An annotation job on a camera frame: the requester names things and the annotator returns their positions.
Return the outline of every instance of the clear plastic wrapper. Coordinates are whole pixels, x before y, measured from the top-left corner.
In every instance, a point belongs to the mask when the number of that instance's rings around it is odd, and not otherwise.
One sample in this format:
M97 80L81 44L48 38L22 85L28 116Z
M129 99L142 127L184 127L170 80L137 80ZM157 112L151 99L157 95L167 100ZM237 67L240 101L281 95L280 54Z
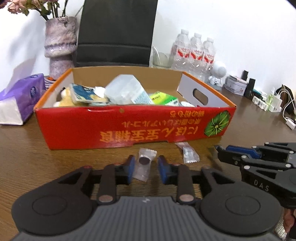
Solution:
M188 142L176 142L179 148L183 150L183 161L185 164L194 163L200 161L199 155L196 151L188 144Z
M151 161L156 157L157 151L140 148L139 156L135 164L133 177L146 182L149 178Z

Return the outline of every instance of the white storage box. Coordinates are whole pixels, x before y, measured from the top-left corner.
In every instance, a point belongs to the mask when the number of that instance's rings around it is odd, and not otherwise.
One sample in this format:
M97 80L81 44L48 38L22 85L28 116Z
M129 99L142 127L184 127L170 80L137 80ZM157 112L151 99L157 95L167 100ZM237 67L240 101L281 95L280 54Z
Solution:
M233 94L237 94L237 95L244 95L244 91L246 89L247 85L234 81L230 78L226 79L226 82L224 84L224 88L227 89L228 91L230 91Z

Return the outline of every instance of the white wall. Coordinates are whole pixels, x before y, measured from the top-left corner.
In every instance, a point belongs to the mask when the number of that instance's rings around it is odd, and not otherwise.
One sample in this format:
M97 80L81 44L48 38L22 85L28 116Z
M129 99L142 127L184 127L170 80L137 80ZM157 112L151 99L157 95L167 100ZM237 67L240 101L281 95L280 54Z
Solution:
M82 4L69 1L67 15L75 15ZM5 8L0 23L0 90L11 78L48 74L45 20L36 11L26 17ZM238 76L248 70L257 89L269 92L281 83L296 89L296 10L286 0L158 0L152 43L170 52L181 28L201 33L203 40L213 37L216 59Z

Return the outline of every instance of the plastic water bottle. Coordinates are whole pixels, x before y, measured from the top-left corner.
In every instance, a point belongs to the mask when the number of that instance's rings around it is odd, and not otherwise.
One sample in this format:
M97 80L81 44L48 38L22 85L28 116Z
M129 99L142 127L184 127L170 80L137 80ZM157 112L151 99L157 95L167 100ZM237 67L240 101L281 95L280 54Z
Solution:
M214 40L212 38L207 38L207 40L204 41L203 50L203 63L199 71L199 79L203 82L208 82L208 78L211 75L210 70L212 69L214 58L216 55Z
M190 40L191 52L188 63L188 73L195 76L198 66L203 59L203 44L201 34L194 33L194 37Z
M188 38L188 30L181 30L175 43L173 44L171 55L174 57L172 69L187 71L186 63L188 63L190 55L190 40Z

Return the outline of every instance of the gray ribbed panel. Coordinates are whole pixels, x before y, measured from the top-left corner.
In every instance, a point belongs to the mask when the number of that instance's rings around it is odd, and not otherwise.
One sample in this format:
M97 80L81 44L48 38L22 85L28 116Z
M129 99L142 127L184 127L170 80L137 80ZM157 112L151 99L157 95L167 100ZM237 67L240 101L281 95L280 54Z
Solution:
M272 234L239 238L208 227L193 207L171 197L121 197L100 206L83 226L54 237L20 233L13 241L279 241Z

